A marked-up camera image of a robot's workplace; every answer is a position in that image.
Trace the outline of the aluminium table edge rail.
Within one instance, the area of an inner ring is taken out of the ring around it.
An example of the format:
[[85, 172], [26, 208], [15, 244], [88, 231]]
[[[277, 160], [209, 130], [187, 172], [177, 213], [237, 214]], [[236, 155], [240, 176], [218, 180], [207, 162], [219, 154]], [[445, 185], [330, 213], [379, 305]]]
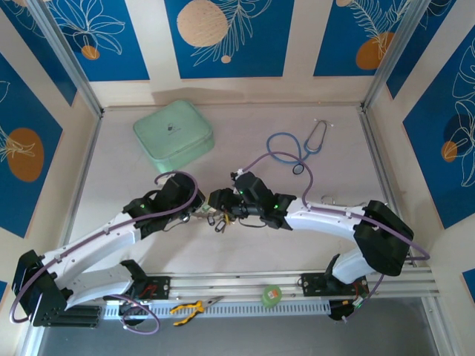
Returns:
[[74, 195], [71, 200], [70, 207], [68, 208], [65, 223], [62, 227], [61, 234], [59, 235], [58, 243], [56, 244], [57, 247], [62, 247], [64, 244], [67, 244], [71, 239], [73, 225], [76, 220], [77, 211], [79, 209], [79, 204], [80, 204], [82, 193], [85, 187], [88, 171], [91, 166], [91, 161], [94, 155], [96, 142], [99, 137], [99, 132], [102, 126], [103, 117], [104, 117], [104, 112], [101, 112], [94, 126], [94, 130], [93, 130], [91, 139], [88, 143], [87, 150], [85, 151], [85, 159], [84, 159], [84, 162], [82, 163], [81, 170], [79, 171], [79, 176], [76, 183]]
[[396, 201], [396, 196], [393, 191], [390, 176], [388, 175], [389, 171], [387, 164], [384, 161], [382, 146], [379, 144], [378, 135], [376, 134], [370, 117], [364, 109], [359, 109], [358, 116], [364, 132], [364, 137], [367, 142], [367, 147], [373, 161], [376, 175], [378, 177], [379, 185], [384, 197], [384, 202], [396, 214], [397, 217], [401, 217], [401, 211]]

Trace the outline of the green tape roll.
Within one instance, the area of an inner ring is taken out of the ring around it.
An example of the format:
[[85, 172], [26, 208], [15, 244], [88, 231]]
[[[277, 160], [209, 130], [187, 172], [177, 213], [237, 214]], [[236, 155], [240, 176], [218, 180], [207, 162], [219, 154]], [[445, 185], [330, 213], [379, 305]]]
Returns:
[[268, 285], [261, 295], [261, 302], [265, 308], [273, 308], [280, 303], [282, 298], [281, 288], [277, 285]]

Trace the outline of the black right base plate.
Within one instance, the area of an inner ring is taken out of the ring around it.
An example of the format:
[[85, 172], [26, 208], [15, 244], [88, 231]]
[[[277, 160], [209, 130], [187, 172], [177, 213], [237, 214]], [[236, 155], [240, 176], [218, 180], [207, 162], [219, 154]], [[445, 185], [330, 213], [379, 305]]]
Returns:
[[365, 277], [345, 284], [331, 274], [303, 273], [298, 283], [305, 297], [366, 297], [370, 293]]

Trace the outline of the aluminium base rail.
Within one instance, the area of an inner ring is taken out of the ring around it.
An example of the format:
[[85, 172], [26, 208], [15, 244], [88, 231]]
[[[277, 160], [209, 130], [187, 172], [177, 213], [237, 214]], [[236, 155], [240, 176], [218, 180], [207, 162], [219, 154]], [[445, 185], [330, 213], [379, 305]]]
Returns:
[[[256, 300], [268, 285], [281, 288], [285, 300], [305, 298], [298, 280], [303, 273], [325, 273], [323, 271], [279, 271], [246, 272], [216, 274], [157, 274], [169, 276], [171, 288], [170, 300], [190, 300], [199, 297], [225, 296], [231, 300]], [[365, 277], [371, 297], [437, 297], [439, 288], [429, 268], [404, 268], [398, 277], [382, 277], [369, 274]], [[341, 297], [312, 297], [328, 300], [344, 299]]]

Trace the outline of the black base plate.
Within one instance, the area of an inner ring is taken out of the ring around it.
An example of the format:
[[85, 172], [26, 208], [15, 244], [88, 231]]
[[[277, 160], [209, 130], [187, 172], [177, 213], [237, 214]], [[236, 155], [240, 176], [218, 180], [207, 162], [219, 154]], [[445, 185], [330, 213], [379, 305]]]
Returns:
[[331, 274], [303, 273], [298, 283], [305, 297], [366, 297], [370, 293], [365, 277], [345, 284]]
[[135, 300], [167, 300], [171, 288], [169, 276], [146, 277], [132, 286], [131, 296]]

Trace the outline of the yellow black pliers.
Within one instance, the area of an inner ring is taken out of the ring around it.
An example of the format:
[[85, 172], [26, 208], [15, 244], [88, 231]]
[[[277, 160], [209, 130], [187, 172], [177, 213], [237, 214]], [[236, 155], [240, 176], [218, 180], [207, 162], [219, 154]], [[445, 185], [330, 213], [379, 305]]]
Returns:
[[181, 311], [187, 311], [188, 309], [192, 310], [192, 313], [189, 314], [185, 319], [181, 321], [174, 322], [174, 326], [184, 326], [189, 321], [194, 319], [199, 314], [203, 314], [209, 307], [213, 306], [214, 304], [220, 302], [224, 296], [217, 296], [209, 298], [208, 300], [198, 300], [194, 303], [183, 303], [173, 307], [170, 310], [170, 314], [176, 314]]

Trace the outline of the aluminium frame post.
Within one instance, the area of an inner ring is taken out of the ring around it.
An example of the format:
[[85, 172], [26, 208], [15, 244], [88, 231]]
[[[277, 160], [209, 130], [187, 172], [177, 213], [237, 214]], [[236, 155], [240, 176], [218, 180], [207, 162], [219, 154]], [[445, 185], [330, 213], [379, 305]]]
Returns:
[[393, 72], [393, 69], [404, 52], [407, 43], [419, 25], [430, 1], [431, 0], [412, 0], [409, 3], [409, 8], [406, 14], [402, 17], [393, 40], [376, 71], [363, 102], [361, 103], [362, 113], [368, 112], [372, 104], [378, 98], [379, 93], [386, 85], [387, 79]]
[[86, 105], [98, 119], [103, 116], [103, 108], [96, 97], [84, 70], [71, 50], [67, 39], [60, 30], [53, 15], [43, 0], [25, 0], [28, 10], [45, 35], [56, 57], [81, 93]]

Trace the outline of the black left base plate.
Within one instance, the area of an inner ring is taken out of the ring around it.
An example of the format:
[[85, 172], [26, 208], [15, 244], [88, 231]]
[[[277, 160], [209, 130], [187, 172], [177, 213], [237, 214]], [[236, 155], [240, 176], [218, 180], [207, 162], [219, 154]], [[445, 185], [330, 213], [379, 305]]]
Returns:
[[146, 277], [132, 286], [131, 296], [135, 300], [167, 300], [171, 288], [169, 276]]

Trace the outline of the mint green zip case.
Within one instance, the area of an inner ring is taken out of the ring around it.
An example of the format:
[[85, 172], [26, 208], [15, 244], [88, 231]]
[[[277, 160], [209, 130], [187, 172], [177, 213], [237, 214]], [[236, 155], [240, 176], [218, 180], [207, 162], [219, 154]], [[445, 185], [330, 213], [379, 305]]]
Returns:
[[161, 173], [193, 162], [214, 147], [214, 132], [189, 101], [177, 100], [133, 124], [133, 131], [152, 165]]

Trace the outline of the blue stethoscope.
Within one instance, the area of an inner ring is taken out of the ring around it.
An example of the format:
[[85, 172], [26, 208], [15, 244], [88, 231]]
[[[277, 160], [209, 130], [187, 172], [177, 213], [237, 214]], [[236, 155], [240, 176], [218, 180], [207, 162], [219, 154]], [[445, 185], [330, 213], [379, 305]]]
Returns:
[[[295, 135], [289, 132], [281, 131], [281, 132], [274, 133], [270, 135], [266, 140], [266, 150], [268, 153], [272, 153], [271, 142], [274, 138], [278, 138], [282, 136], [282, 137], [288, 137], [292, 139], [297, 148], [297, 157], [298, 157], [297, 159], [294, 159], [294, 160], [282, 159], [276, 154], [272, 154], [271, 157], [279, 163], [282, 163], [285, 165], [291, 165], [292, 173], [294, 175], [300, 175], [304, 171], [304, 162], [306, 162], [309, 157], [318, 155], [321, 152], [321, 149], [323, 148], [324, 141], [327, 135], [328, 127], [333, 127], [333, 124], [328, 122], [327, 120], [315, 119], [315, 125], [313, 129], [310, 131], [308, 137], [303, 142], [300, 142]], [[312, 141], [312, 138], [318, 133], [321, 133], [320, 140], [318, 141], [318, 144], [315, 147], [312, 147], [310, 144]]]

